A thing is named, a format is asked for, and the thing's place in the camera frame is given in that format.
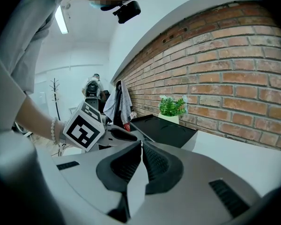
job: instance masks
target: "white sleeve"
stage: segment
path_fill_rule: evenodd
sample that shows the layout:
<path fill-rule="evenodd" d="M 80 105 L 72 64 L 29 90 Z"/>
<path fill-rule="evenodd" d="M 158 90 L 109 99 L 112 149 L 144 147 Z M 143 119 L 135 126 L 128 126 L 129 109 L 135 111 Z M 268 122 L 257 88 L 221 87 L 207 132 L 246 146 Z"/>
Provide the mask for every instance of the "white sleeve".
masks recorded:
<path fill-rule="evenodd" d="M 25 98 L 0 59 L 0 131 L 11 129 Z"/>
<path fill-rule="evenodd" d="M 104 87 L 103 87 L 103 85 L 102 85 L 101 81 L 99 81 L 99 88 L 100 88 L 101 92 L 103 92 L 103 91 L 104 91 Z"/>
<path fill-rule="evenodd" d="M 85 89 L 85 87 L 86 87 L 88 81 L 89 81 L 88 78 L 84 80 L 84 82 L 83 82 L 83 84 L 82 84 L 82 89 Z"/>

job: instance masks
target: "green plant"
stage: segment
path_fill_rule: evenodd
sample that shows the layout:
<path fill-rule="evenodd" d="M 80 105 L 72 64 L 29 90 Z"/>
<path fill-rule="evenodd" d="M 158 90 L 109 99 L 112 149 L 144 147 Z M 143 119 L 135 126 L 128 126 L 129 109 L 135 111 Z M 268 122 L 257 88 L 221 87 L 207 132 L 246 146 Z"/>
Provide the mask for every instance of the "green plant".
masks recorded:
<path fill-rule="evenodd" d="M 174 101 L 171 97 L 160 96 L 161 103 L 159 104 L 160 113 L 164 116 L 173 117 L 186 113 L 185 98 Z"/>

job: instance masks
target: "curved wall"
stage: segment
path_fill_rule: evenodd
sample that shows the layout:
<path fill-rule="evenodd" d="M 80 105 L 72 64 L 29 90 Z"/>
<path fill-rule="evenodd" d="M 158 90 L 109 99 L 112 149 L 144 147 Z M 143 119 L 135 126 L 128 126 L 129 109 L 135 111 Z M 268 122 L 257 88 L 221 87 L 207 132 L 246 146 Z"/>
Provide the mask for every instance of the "curved wall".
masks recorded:
<path fill-rule="evenodd" d="M 230 3 L 180 21 L 117 77 L 142 115 L 160 95 L 188 97 L 181 124 L 281 149 L 281 29 L 256 2 Z"/>

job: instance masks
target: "white wall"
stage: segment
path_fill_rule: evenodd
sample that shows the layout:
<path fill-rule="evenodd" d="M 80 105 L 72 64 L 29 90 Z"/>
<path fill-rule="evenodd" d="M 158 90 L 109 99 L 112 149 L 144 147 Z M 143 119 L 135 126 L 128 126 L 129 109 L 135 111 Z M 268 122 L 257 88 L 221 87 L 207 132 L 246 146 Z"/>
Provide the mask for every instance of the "white wall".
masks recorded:
<path fill-rule="evenodd" d="M 37 59 L 36 74 L 76 65 L 108 66 L 108 50 L 108 44 L 45 41 Z"/>
<path fill-rule="evenodd" d="M 42 86 L 43 92 L 45 92 L 46 97 L 46 103 L 48 106 L 48 111 L 50 116 L 57 117 L 56 107 L 53 96 L 52 88 L 53 86 L 52 82 L 55 78 L 55 80 L 58 80 L 59 87 L 57 91 L 57 98 L 59 101 L 57 102 L 58 108 L 59 108 L 59 115 L 60 119 L 62 121 L 68 120 L 70 117 L 70 111 L 69 109 L 72 107 L 76 107 L 83 99 L 84 96 L 81 92 L 82 84 L 84 80 L 87 77 L 91 77 L 94 73 L 103 74 L 105 71 L 105 67 L 103 65 L 97 65 L 97 66 L 73 66 L 71 68 L 64 67 L 64 68 L 58 68 L 55 70 L 49 70 L 45 73 L 36 74 L 36 81 L 43 81 L 45 77 L 44 82 L 36 83 L 35 84 L 35 93 L 32 94 L 32 96 L 38 98 L 40 96 L 40 92 L 42 92 L 39 89 L 36 89 L 39 87 L 40 84 L 44 84 L 45 86 Z M 104 89 L 108 89 L 108 81 L 102 77 L 100 78 Z"/>
<path fill-rule="evenodd" d="M 141 14 L 117 25 L 110 45 L 111 81 L 129 61 L 168 27 L 199 11 L 237 0 L 136 0 Z"/>
<path fill-rule="evenodd" d="M 108 45 L 100 43 L 71 43 L 62 44 L 44 43 L 42 45 L 36 67 L 35 88 L 40 84 L 45 92 L 48 111 L 52 117 L 57 117 L 53 92 L 51 91 L 54 78 L 60 84 L 57 91 L 58 108 L 61 120 L 70 117 L 69 108 L 76 107 L 84 96 L 81 92 L 82 84 L 86 78 L 92 77 L 94 73 L 100 75 L 100 80 L 105 90 L 112 92 L 112 87 L 107 80 L 108 71 Z"/>

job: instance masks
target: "white pot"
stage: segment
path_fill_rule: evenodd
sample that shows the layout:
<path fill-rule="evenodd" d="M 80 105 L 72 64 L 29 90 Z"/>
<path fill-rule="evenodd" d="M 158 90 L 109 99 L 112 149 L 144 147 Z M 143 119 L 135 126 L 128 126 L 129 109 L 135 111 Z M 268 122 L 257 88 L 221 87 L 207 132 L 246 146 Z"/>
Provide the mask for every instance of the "white pot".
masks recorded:
<path fill-rule="evenodd" d="M 164 116 L 161 113 L 158 114 L 159 118 L 165 119 L 167 121 L 179 124 L 179 116 L 174 116 L 174 117 L 168 117 L 168 116 Z"/>

